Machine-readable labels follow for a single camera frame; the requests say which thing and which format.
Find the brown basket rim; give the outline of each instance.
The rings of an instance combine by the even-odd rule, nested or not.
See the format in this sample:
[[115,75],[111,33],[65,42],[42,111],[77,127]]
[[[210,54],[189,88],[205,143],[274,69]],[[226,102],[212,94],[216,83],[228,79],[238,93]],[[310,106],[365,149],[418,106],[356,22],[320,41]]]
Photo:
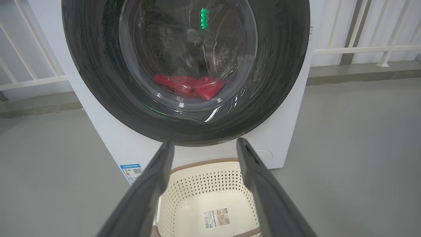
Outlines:
[[171,174],[173,174],[177,171],[180,171],[180,170],[185,170],[185,169],[193,168],[193,167],[196,167],[196,166],[201,166],[201,165],[206,165],[206,164],[215,164],[215,163],[220,163],[220,162],[238,162],[238,159],[237,158],[222,158],[222,159],[200,161],[200,162],[196,162],[196,163],[182,165],[182,166],[179,166],[179,167],[176,167],[176,168],[172,169]]

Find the white plastic basket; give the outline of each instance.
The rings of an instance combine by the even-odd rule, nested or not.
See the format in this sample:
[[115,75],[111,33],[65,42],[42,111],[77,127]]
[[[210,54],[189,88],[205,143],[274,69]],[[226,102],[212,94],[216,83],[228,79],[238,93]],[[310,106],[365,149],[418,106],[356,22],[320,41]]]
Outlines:
[[[218,220],[210,221],[212,213],[218,213],[221,226],[214,226],[219,225]],[[155,237],[259,236],[253,195],[244,186],[238,159],[173,169],[152,230]]]

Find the concrete floor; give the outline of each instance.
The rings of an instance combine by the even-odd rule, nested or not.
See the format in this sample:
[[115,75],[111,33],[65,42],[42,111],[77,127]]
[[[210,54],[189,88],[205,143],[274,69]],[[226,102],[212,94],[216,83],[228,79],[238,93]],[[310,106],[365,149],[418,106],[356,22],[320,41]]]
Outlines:
[[[319,236],[421,236],[421,80],[306,88],[273,174]],[[129,187],[82,110],[0,120],[0,236],[94,236]]]

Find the red cloth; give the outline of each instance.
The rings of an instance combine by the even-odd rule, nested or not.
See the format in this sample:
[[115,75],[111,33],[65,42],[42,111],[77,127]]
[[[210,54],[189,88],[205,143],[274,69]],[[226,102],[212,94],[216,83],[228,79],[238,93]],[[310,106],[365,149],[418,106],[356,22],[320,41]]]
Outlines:
[[193,93],[193,85],[196,79],[188,76],[165,76],[158,74],[153,78],[154,82],[171,88],[177,95],[192,98],[196,97]]
[[212,99],[225,85],[225,82],[215,77],[204,76],[194,85],[195,94],[204,99]]

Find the washing machine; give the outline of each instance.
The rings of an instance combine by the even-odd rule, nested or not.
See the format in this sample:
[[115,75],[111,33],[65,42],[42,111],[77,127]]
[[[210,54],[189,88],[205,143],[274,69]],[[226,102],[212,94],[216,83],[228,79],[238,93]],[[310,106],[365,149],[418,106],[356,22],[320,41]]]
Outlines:
[[237,157],[238,137],[283,167],[323,1],[29,3],[129,183],[167,140],[173,167]]

